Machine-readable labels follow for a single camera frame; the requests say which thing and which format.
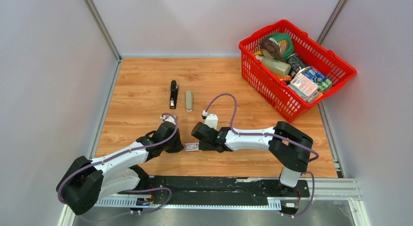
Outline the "white red staple box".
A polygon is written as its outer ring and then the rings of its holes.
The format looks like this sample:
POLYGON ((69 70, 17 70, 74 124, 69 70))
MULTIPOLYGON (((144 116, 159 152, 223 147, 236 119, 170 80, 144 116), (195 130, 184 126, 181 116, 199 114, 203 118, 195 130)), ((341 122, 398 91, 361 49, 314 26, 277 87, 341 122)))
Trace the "white red staple box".
POLYGON ((199 143, 185 143, 185 152, 199 151, 199 143))

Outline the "grey white stapler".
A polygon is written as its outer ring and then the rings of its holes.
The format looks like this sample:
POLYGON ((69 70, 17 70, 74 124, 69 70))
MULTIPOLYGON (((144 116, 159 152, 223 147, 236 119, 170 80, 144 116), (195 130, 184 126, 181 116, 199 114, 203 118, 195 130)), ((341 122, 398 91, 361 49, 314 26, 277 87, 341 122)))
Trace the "grey white stapler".
POLYGON ((193 94, 192 91, 186 91, 186 111, 193 111, 193 94))

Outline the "black stapler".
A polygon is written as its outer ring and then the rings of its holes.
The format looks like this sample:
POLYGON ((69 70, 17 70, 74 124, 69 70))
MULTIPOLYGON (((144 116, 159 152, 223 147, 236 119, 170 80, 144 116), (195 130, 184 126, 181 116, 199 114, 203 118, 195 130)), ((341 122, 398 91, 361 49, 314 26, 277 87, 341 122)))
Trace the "black stapler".
POLYGON ((178 92, 179 92, 179 86, 178 86, 176 80, 172 80, 171 85, 170 85, 170 100, 169 100, 169 102, 170 102, 169 108, 170 109, 176 109, 178 92))

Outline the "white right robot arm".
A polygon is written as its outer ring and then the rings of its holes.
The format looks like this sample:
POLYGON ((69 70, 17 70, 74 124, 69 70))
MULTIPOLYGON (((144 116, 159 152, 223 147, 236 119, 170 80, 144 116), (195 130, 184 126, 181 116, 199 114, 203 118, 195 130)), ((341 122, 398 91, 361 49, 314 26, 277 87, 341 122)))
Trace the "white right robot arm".
POLYGON ((279 121, 276 126, 262 130, 240 130, 222 127, 219 130, 199 122, 191 135, 199 140, 201 151, 269 151, 283 168, 278 190, 284 196, 298 188, 299 177, 307 171, 314 140, 291 124, 279 121))

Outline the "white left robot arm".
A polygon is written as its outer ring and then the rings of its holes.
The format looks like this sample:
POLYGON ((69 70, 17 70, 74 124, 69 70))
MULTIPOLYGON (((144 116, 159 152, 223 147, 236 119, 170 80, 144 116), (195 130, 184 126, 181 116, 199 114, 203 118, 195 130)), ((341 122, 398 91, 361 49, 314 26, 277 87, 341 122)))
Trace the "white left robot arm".
POLYGON ((58 199, 75 215, 82 215, 110 195, 128 190, 143 194, 149 188, 149 176, 139 165, 164 151, 176 153, 182 149, 179 129, 168 118, 157 130, 126 148, 99 158, 76 158, 56 187, 58 199))

